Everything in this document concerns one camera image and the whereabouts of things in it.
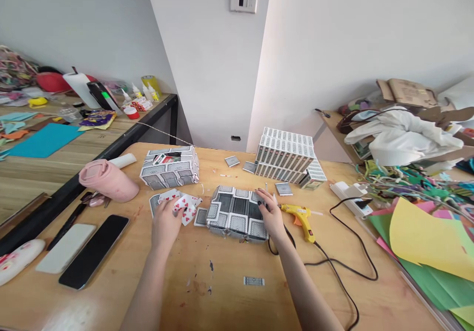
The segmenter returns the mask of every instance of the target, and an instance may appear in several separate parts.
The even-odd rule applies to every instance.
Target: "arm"
[[[174,216],[172,208],[178,199],[163,201],[155,212],[152,248],[120,331],[159,330],[166,261],[178,236],[184,211],[181,209]]]
[[[311,280],[306,267],[291,244],[283,225],[281,210],[273,197],[265,190],[257,194],[265,200],[259,204],[265,228],[278,248],[281,265],[290,289],[291,298],[303,330],[344,330],[323,296]]]

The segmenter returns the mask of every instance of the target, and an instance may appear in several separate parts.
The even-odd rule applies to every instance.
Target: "black pen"
[[[59,240],[61,240],[61,238],[66,234],[66,232],[69,231],[71,226],[73,226],[78,216],[81,215],[84,209],[86,208],[87,203],[89,202],[89,199],[87,198],[91,195],[91,192],[87,192],[86,194],[84,194],[84,196],[81,198],[82,202],[74,209],[73,213],[69,216],[64,225],[59,229],[59,232],[56,234],[56,236],[46,248],[47,251],[51,251],[51,249],[58,243]]]

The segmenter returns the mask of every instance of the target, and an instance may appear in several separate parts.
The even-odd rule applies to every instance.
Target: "black power cord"
[[[334,273],[336,273],[336,277],[337,279],[339,280],[339,283],[341,283],[341,286],[342,286],[342,289],[344,290],[344,292],[346,293],[346,295],[349,297],[349,300],[352,302],[352,304],[354,305],[354,308],[355,308],[355,321],[349,326],[349,328],[347,329],[347,331],[351,331],[358,323],[359,323],[359,319],[360,319],[360,313],[359,313],[359,309],[357,308],[357,305],[356,305],[356,302],[352,299],[351,295],[349,294],[349,292],[347,291],[346,287],[344,286],[344,283],[342,282],[342,279],[341,277],[339,276],[339,273],[337,272],[336,270],[336,267],[334,266],[333,262],[337,262],[339,263],[341,266],[345,267],[346,269],[348,269],[349,271],[357,274],[358,276],[362,277],[362,278],[365,278],[369,281],[376,281],[379,279],[379,273],[377,272],[377,268],[375,267],[374,265],[374,262],[372,262],[372,259],[370,258],[370,255],[369,255],[369,252],[367,251],[367,248],[365,247],[365,244],[363,242],[363,240],[360,238],[359,234],[357,234],[357,232],[355,232],[354,230],[352,230],[349,226],[347,226],[344,222],[342,222],[342,220],[340,220],[337,216],[335,216],[332,211],[334,209],[336,209],[339,205],[341,205],[342,203],[348,201],[348,200],[354,200],[354,199],[360,199],[360,197],[350,197],[350,198],[345,198],[345,199],[342,199],[339,203],[337,203],[335,206],[333,206],[331,209],[329,209],[329,213],[333,216],[333,218],[335,218],[337,221],[339,221],[342,225],[344,225],[347,229],[349,229],[355,236],[357,236],[357,238],[359,239],[360,243],[362,244],[362,248],[364,249],[364,252],[365,252],[365,255],[367,256],[370,264],[372,265],[372,268],[375,272],[375,277],[369,277],[369,276],[366,276],[358,271],[356,271],[355,269],[352,269],[350,268],[349,266],[347,266],[346,264],[342,263],[341,261],[335,259],[335,258],[330,258],[326,251],[319,245],[319,243],[317,243],[316,241],[314,242],[314,245],[316,247],[318,247],[321,252],[324,254],[324,256],[326,257],[326,259],[323,259],[322,261],[319,261],[319,262],[316,262],[316,263],[305,263],[304,265],[305,266],[318,266],[318,265],[321,265],[321,264],[324,264],[326,262],[329,262],[329,264],[331,265],[332,269],[334,270]],[[291,242],[293,243],[293,246],[296,248],[296,243],[295,243],[295,240],[293,238],[293,236],[291,235],[291,233],[288,231],[288,229],[286,228],[285,226],[285,230],[286,230],[286,234],[288,235],[288,237],[290,238]],[[271,247],[270,247],[270,240],[268,240],[268,248],[270,250],[270,252],[275,255],[275,256],[278,256],[278,251],[275,253]]]

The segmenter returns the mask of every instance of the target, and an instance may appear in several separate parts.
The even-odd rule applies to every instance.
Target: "hand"
[[[184,208],[182,208],[177,214],[173,212],[174,204],[178,199],[179,196],[172,200],[163,200],[158,205],[153,219],[152,250],[161,250],[161,252],[167,254],[171,251],[181,227],[184,211]]]
[[[265,201],[265,204],[259,201],[258,208],[263,215],[263,223],[268,233],[275,243],[285,241],[285,239],[287,239],[285,225],[283,225],[281,210],[277,202],[273,196],[264,189],[258,188],[255,192]]]

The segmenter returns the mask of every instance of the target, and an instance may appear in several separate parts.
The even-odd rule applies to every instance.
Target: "white power bank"
[[[36,266],[38,272],[62,273],[94,232],[95,225],[74,224]]]

